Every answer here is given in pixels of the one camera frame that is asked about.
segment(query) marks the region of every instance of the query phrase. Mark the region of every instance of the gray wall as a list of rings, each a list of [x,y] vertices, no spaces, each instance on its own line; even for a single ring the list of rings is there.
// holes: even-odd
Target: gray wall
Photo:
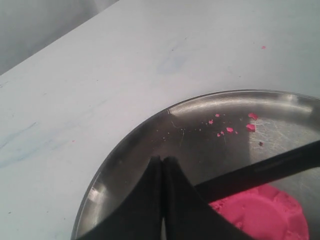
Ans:
[[[0,0],[0,75],[117,0]]]

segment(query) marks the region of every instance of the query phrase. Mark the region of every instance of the stainless steel plate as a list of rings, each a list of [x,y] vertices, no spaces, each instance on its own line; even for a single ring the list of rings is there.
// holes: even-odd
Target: stainless steel plate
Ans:
[[[257,114],[258,120],[249,118],[249,113]],[[255,132],[247,131],[249,123],[256,126]],[[227,133],[226,127],[234,132]],[[169,107],[134,129],[103,162],[85,193],[72,239],[119,206],[151,156],[176,156],[191,183],[198,184],[319,139],[320,100],[308,96],[240,90],[200,96]],[[319,169],[273,184],[301,203],[310,239],[320,239]]]

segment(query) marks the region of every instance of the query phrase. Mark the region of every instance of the white table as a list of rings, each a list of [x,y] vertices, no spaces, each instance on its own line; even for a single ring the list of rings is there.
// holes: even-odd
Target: white table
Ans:
[[[0,77],[0,235],[68,240],[96,170],[179,101],[320,97],[318,0],[120,0]]]

